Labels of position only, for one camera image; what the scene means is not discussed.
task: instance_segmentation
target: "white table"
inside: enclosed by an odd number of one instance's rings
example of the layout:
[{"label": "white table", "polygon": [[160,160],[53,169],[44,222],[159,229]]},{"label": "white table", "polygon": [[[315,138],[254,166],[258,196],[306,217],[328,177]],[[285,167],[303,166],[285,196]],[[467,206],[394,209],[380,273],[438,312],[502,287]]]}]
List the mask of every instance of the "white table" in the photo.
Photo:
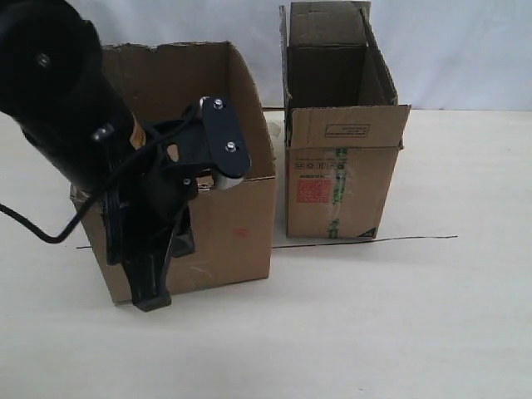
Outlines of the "white table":
[{"label": "white table", "polygon": [[[0,131],[0,201],[58,232],[67,182]],[[532,113],[413,111],[405,145],[380,238],[457,239],[275,249],[154,313],[111,304],[81,229],[0,217],[0,397],[530,399]]]}]

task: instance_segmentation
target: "open cardboard box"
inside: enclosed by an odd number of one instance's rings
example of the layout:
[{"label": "open cardboard box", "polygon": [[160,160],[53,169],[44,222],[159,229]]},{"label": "open cardboard box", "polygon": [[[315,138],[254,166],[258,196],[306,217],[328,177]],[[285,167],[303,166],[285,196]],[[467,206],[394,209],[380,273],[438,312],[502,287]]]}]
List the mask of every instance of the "open cardboard box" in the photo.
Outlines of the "open cardboard box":
[{"label": "open cardboard box", "polygon": [[287,234],[374,238],[410,106],[398,105],[369,2],[281,7]]},{"label": "open cardboard box", "polygon": [[[273,148],[254,81],[234,46],[181,43],[148,48],[106,47],[104,70],[135,115],[146,121],[179,118],[202,96],[223,96],[234,106],[252,161],[244,182],[226,191],[202,186],[190,202],[196,251],[172,259],[170,293],[267,278],[275,206]],[[81,193],[72,188],[77,209]],[[95,206],[82,220],[115,303],[131,300],[120,265],[106,264],[105,230]]]}]

